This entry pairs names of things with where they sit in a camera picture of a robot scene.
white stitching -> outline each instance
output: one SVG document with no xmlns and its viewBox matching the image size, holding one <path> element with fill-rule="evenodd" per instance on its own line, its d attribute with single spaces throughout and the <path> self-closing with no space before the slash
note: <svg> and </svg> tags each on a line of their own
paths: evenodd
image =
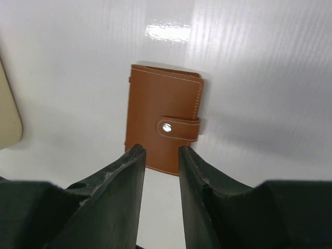
<svg viewBox="0 0 332 249">
<path fill-rule="evenodd" d="M 148 71 L 144 71 L 144 70 L 135 69 L 133 67 L 131 67 L 131 69 L 132 70 L 136 70 L 136 71 L 141 71 L 141 72 L 144 72 L 144 73 L 156 74 L 156 75 L 161 75 L 161 76 L 164 76 L 164 77 L 169 77 L 169 78 L 180 79 L 180 80 L 185 80 L 185 81 L 191 81 L 191 82 L 198 83 L 199 84 L 199 88 L 198 88 L 197 97 L 196 97 L 196 103 L 195 103 L 195 107 L 194 107 L 193 115 L 192 115 L 192 119 L 195 120 L 195 118 L 196 118 L 196 112 L 197 112 L 197 108 L 198 108 L 199 97 L 200 97 L 201 91 L 202 91 L 202 84 L 201 84 L 201 82 L 194 81 L 194 80 L 189 80 L 189 79 L 181 79 L 181 78 L 177 78 L 177 77 L 173 77 L 173 76 L 168 76 L 168 75 L 163 75 L 163 74 L 152 73 L 152 72 L 148 72 Z"/>
<path fill-rule="evenodd" d="M 150 69 L 150 70 L 158 70 L 156 67 L 153 67 L 153 66 L 143 66 L 143 67 L 145 67 L 145 68 L 147 68 L 147 69 Z M 164 70 L 161 70 L 161 71 L 166 72 L 166 73 L 179 74 L 179 75 L 187 75 L 187 76 L 190 76 L 190 77 L 198 78 L 197 76 L 195 76 L 195 75 L 191 75 L 191 74 L 181 74 L 181 73 L 176 73 L 176 72 L 173 72 L 173 71 L 167 71 L 167 70 L 165 70 L 165 71 L 164 71 Z"/>
<path fill-rule="evenodd" d="M 177 137 L 177 136 L 165 136 L 165 137 L 169 137 L 171 139 L 180 139 L 180 140 L 185 140 L 185 141 L 192 141 L 192 142 L 197 141 L 197 139 L 182 139 L 182 138 Z"/>
<path fill-rule="evenodd" d="M 173 123 L 182 123 L 182 122 L 176 122 L 176 121 L 171 121 L 171 120 L 167 120 L 167 119 L 161 119 L 159 122 L 158 122 L 158 124 L 160 123 L 160 122 L 162 122 L 162 121 L 166 121 L 166 122 L 173 122 Z M 183 123 L 184 125 L 189 125 L 189 126 L 199 126 L 200 125 L 200 123 Z"/>
</svg>

beige object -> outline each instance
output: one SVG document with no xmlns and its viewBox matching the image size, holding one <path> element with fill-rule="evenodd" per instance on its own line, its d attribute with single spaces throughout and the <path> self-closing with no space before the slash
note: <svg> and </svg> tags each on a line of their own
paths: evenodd
<svg viewBox="0 0 332 249">
<path fill-rule="evenodd" d="M 0 62 L 0 149 L 17 143 L 21 136 L 21 119 Z"/>
</svg>

snap button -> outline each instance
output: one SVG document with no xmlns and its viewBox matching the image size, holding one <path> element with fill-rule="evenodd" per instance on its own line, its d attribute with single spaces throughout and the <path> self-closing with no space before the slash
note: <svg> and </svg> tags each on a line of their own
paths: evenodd
<svg viewBox="0 0 332 249">
<path fill-rule="evenodd" d="M 172 126 L 169 123 L 164 123 L 162 125 L 162 129 L 164 130 L 164 132 L 171 132 L 172 131 Z"/>
</svg>

wallet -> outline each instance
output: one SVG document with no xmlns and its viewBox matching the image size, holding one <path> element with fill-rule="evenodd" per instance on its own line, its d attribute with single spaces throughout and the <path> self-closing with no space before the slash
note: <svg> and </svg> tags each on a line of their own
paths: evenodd
<svg viewBox="0 0 332 249">
<path fill-rule="evenodd" d="M 204 81 L 193 72 L 132 65 L 126 151 L 141 144 L 146 167 L 178 175 L 178 149 L 198 137 Z"/>
</svg>

